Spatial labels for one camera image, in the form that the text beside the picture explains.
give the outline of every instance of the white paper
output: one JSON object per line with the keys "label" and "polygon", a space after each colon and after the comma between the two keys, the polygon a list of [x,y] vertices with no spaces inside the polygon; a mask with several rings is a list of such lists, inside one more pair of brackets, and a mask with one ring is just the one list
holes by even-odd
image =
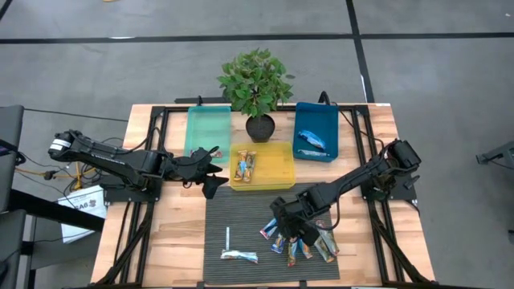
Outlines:
{"label": "white paper", "polygon": [[[81,189],[76,192],[70,193],[67,196],[62,197],[58,200],[59,205],[73,208],[73,206],[88,214],[93,214],[100,218],[107,216],[107,208],[104,205],[104,189],[99,185],[95,185],[91,188]],[[61,224],[61,230],[63,232],[63,243],[68,244],[74,242],[80,238],[92,234],[93,230],[87,230],[84,228]]]}

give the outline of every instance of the ribbed mat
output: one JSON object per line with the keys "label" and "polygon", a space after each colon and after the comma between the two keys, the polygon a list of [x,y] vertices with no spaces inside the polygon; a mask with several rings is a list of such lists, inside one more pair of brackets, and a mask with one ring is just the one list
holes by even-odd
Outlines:
{"label": "ribbed mat", "polygon": [[[300,280],[339,279],[337,261],[326,263],[316,248],[306,259],[300,248],[296,265],[288,267],[288,242],[282,254],[271,251],[277,232],[266,240],[260,230],[273,218],[269,205],[276,197],[286,201],[313,184],[298,184],[287,190],[236,192],[220,187],[206,205],[206,239],[203,257],[203,280],[211,285],[275,283]],[[332,225],[329,214],[319,217]],[[225,248],[226,228],[230,227],[230,248],[256,252],[259,264],[247,260],[221,260]]]}

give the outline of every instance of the gray floor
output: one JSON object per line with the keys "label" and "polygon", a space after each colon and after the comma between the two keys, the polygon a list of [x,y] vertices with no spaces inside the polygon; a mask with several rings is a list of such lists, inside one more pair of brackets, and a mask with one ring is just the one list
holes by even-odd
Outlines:
{"label": "gray floor", "polygon": [[[514,31],[509,0],[356,0],[355,8],[361,33]],[[0,39],[350,31],[345,2],[336,0],[14,0],[0,22]],[[376,101],[393,105],[401,137],[423,159],[416,187],[438,281],[512,287],[512,172],[479,166],[475,154],[512,140],[514,39],[363,45]],[[135,103],[219,96],[220,65],[256,47],[270,48],[296,76],[296,101],[316,100],[321,90],[335,101],[364,101],[353,41],[309,40],[0,45],[0,105],[128,119]],[[46,151],[54,132],[76,128],[102,140],[122,137],[125,127],[27,112],[21,149],[51,163]],[[59,197],[20,176],[14,185],[49,200]],[[37,288],[85,285],[93,260],[40,270]]]}

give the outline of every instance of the wooden table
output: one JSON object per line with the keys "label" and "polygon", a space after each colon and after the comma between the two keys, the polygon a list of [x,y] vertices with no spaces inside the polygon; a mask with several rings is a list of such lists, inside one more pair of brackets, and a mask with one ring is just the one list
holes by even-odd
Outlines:
{"label": "wooden table", "polygon": [[[368,104],[375,137],[389,143],[398,137],[393,111],[388,104]],[[138,145],[147,134],[152,104],[135,104],[128,120],[124,147]],[[189,106],[169,104],[166,106]],[[270,141],[292,142],[295,113],[273,112],[276,130]],[[245,130],[246,116],[232,113],[232,143],[251,142]],[[180,156],[186,141],[187,114],[174,112],[169,116],[165,138],[168,151]],[[364,121],[360,120],[361,129]],[[339,117],[339,158],[331,163],[295,160],[296,182],[333,181],[360,165],[353,129],[343,117]],[[366,158],[369,146],[365,143]],[[228,177],[228,164],[218,175]],[[125,203],[109,206],[100,248],[96,256],[92,282],[105,275],[114,259],[116,242],[120,233]],[[398,245],[409,260],[428,279],[434,279],[425,237],[418,213],[405,201],[390,201],[391,214]],[[336,221],[336,207],[331,209],[332,222]],[[156,204],[145,266],[144,287],[196,286],[202,280],[205,237],[206,200],[200,186],[184,189],[181,183],[166,182],[161,200]],[[120,251],[124,248],[129,226],[125,226]],[[341,278],[339,280],[308,281],[309,286],[380,285],[377,256],[373,244],[371,224],[366,203],[360,189],[354,189],[341,198],[341,222],[334,230],[341,252],[337,256]],[[139,248],[133,256],[138,257]],[[390,250],[384,243],[384,251],[390,279],[394,279],[394,267]],[[128,280],[136,275],[137,258],[132,258]],[[260,286],[298,286],[298,282],[269,283]]]}

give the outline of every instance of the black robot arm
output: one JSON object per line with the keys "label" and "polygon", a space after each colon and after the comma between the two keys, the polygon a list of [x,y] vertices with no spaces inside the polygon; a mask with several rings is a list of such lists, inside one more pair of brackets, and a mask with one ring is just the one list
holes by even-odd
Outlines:
{"label": "black robot arm", "polygon": [[55,161],[80,161],[94,168],[119,177],[124,187],[144,192],[152,185],[152,179],[194,182],[204,184],[202,192],[212,198],[216,189],[228,181],[225,177],[209,176],[221,172],[212,165],[212,157],[200,148],[191,157],[173,157],[172,153],[157,150],[122,149],[69,130],[55,134],[48,154]]}
{"label": "black robot arm", "polygon": [[389,192],[395,185],[395,176],[410,174],[418,169],[421,160],[406,140],[388,144],[365,165],[354,169],[330,183],[320,183],[300,192],[295,201],[281,197],[270,205],[280,233],[285,238],[302,238],[311,246],[318,238],[316,227],[308,221],[330,210],[339,197],[351,189],[372,181],[376,190]]}

